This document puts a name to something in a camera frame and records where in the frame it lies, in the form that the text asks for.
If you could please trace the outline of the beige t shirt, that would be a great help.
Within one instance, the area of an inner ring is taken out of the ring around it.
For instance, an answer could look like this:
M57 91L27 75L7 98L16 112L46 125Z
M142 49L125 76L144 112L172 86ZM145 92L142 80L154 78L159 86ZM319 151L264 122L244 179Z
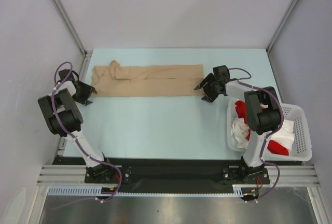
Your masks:
M194 88L203 80L203 65L108 66L92 69L91 86L98 97L202 95Z

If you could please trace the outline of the translucent plastic basket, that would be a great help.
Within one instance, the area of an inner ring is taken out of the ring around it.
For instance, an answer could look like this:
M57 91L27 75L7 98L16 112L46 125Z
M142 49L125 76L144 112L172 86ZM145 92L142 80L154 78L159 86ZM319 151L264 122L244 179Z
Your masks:
M228 146L245 153L249 137L248 125L238 117L236 106L241 101L230 100L227 111L227 143ZM264 158L267 160L309 161L312 157L311 139L307 119L302 108L291 104L281 104L284 115L282 129L269 138L268 150Z

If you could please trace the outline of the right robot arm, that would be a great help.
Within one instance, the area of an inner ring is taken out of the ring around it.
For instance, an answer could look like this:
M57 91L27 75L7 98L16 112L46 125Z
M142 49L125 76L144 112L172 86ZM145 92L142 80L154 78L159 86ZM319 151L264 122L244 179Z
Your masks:
M283 124L284 115L274 87L258 87L245 83L247 77L231 78L227 66L213 68L213 72L200 81L195 90L203 90L203 101L212 103L219 95L230 96L242 100L245 104L247 125L250 129L249 145L240 159L236 175L231 180L243 183L254 183L263 176L265 169L264 153L268 146L268 138L277 132Z

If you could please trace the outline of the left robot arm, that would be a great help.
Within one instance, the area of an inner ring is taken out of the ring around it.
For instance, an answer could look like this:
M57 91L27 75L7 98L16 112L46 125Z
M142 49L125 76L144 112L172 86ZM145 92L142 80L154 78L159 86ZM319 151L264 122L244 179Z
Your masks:
M94 87L79 80L75 71L57 72L60 80L53 91L38 99L42 115L50 132L63 137L79 151L86 164L86 183L119 183L120 176L104 154L86 139L81 125L83 117L77 104L87 106L96 93Z

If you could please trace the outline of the left aluminium frame post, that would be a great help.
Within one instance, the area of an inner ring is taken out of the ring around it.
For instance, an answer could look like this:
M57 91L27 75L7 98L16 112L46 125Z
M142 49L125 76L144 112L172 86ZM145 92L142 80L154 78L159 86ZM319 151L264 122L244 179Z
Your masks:
M55 10L57 11L60 19L62 20L65 28L67 29L70 37L72 38L76 48L78 49L79 53L83 56L83 57L87 57L89 55L92 55L92 51L91 50L87 50L84 48L84 45L72 23L72 21L70 20L61 0L51 0Z

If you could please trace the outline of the aluminium frame post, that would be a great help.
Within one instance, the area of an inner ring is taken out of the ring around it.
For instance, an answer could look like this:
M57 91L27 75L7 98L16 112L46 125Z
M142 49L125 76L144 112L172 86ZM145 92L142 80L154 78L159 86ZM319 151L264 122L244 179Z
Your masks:
M284 29L286 28L291 16L295 12L298 4L300 3L301 0L291 0L285 14L283 15L280 24L278 25L277 29L275 30L267 48L266 52L268 55L270 55L271 51L273 50L273 47L279 40L280 36L282 35Z
M55 10L57 11L60 19L62 20L65 28L67 29L70 37L72 38L76 48L78 49L79 53L83 56L83 57L87 57L89 55L92 55L92 51L91 50L87 50L84 48L84 45L72 23L72 21L70 20L61 0L51 0Z

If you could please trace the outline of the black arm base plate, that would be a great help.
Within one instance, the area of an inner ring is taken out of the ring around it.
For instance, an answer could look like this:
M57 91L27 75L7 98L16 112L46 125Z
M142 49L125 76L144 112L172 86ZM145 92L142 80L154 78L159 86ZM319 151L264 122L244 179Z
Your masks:
M271 173L267 165L249 172L239 160L181 160L112 158L107 165L88 167L83 158L55 157L53 165L83 166L84 182L88 184L134 185L143 181L174 183L208 181L222 185L268 184Z

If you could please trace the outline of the aluminium front rail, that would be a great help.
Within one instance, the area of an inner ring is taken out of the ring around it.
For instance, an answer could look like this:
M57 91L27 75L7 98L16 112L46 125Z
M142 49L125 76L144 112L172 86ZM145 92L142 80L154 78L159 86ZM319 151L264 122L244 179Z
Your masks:
M312 165L279 166L278 187L319 187L320 182ZM37 183L39 185L85 184L86 169L83 165L44 165Z

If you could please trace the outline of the right aluminium frame post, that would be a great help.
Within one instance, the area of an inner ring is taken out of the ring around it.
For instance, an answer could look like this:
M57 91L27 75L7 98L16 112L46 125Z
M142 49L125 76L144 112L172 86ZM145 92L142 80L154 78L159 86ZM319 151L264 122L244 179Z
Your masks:
M268 55L270 55L271 51L273 50L273 47L279 40L280 36L282 35L284 29L286 28L291 16L295 12L298 4L300 3L301 0L291 0L285 14L283 15L280 24L278 25L277 29L275 30L267 48L266 52Z

